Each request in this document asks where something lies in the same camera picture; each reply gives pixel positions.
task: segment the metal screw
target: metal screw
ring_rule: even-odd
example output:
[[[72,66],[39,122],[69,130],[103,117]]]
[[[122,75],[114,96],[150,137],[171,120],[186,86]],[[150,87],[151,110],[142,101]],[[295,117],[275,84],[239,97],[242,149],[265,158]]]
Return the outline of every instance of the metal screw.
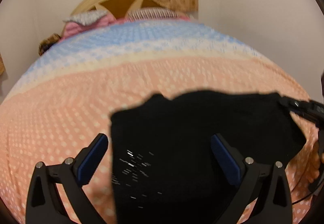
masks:
[[[252,157],[247,157],[247,158],[245,158],[245,162],[246,162],[248,165],[250,165],[250,164],[253,164],[253,163],[254,163],[254,160],[253,160]]]
[[[66,163],[67,165],[70,165],[71,163],[73,163],[74,159],[72,157],[69,157],[67,159],[65,159],[64,163]]]
[[[276,167],[281,168],[282,167],[282,162],[276,161]]]
[[[43,166],[43,162],[38,162],[37,164],[36,164],[36,168],[41,168]]]

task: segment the bedspread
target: bedspread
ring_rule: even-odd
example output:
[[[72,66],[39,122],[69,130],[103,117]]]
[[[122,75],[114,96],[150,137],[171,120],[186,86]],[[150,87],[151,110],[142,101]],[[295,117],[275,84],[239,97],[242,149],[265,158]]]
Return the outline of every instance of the bedspread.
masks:
[[[85,32],[55,44],[20,78],[0,106],[0,196],[20,223],[35,164],[75,157],[110,115],[141,104],[153,92],[173,98],[187,91],[278,91],[307,100],[303,88],[251,47],[201,24],[138,21]],[[307,194],[309,154],[317,140],[310,122],[292,115],[307,143],[286,168],[292,200]],[[111,145],[83,189],[107,223],[115,223]],[[62,188],[64,206],[78,222]],[[310,200],[294,205],[294,223]],[[240,222],[250,214],[248,205]]]

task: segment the black fabric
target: black fabric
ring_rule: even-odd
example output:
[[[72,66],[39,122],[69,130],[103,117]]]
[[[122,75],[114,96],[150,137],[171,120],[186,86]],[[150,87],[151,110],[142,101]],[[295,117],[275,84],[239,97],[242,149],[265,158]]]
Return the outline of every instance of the black fabric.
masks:
[[[211,152],[213,134],[264,164],[286,166],[305,144],[279,98],[197,91],[168,100],[156,94],[113,114],[118,223],[213,223],[235,192]]]

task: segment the gray pillow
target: gray pillow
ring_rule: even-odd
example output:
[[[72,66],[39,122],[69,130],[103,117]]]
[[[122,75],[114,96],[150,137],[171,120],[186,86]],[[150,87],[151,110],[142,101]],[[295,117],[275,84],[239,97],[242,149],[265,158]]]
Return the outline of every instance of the gray pillow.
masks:
[[[77,24],[81,24],[83,26],[92,25],[97,22],[100,18],[104,17],[108,14],[107,10],[96,10],[96,11],[88,11],[80,14],[76,14],[64,19],[64,22],[75,22]]]

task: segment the black clamp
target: black clamp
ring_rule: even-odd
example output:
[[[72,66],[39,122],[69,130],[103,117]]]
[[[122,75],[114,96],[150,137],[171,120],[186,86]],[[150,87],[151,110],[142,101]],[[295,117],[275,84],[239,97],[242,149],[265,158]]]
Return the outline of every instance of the black clamp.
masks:
[[[324,153],[324,105],[317,101],[299,101],[289,97],[282,97],[279,100],[279,103],[288,108],[289,111],[292,111],[298,114],[300,117],[309,120],[314,123],[315,126],[319,129],[318,139],[319,139],[319,151],[318,154],[321,157]],[[311,184],[309,184],[308,189],[311,193],[319,191],[321,185],[319,184],[324,179],[324,164],[320,164],[320,176]]]
[[[77,157],[60,165],[38,162],[30,182],[26,224],[73,224],[63,206],[56,184],[62,184],[82,224],[106,224],[82,190],[97,169],[108,148],[108,138],[100,133]]]
[[[228,182],[238,190],[226,211],[214,224],[236,224],[251,202],[257,183],[261,189],[252,213],[245,224],[287,224],[293,221],[291,195],[280,161],[274,165],[258,164],[251,157],[245,159],[219,134],[211,138],[212,151]]]

